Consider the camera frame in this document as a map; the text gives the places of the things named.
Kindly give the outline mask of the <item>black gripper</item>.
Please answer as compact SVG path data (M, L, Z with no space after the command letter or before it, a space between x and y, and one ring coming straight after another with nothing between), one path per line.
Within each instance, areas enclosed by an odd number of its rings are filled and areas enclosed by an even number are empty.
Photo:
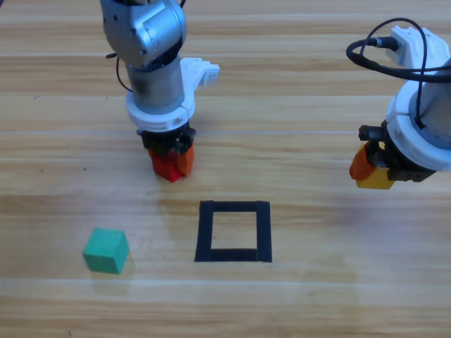
M364 142L355 154L349 169L350 177L356 181L368 179L377 169L387 169L390 182L422 182L436 173L409 160L395 145L387 130L387 122L380 127L362 125L359 139Z
M171 153L181 154L177 159L177 169L180 175L188 176L191 173L194 163L193 141L196 135L195 129L191 127L179 127L166 132L137 130L137 134L141 136L143 146L148 150L155 173L158 170L158 155L168 155Z

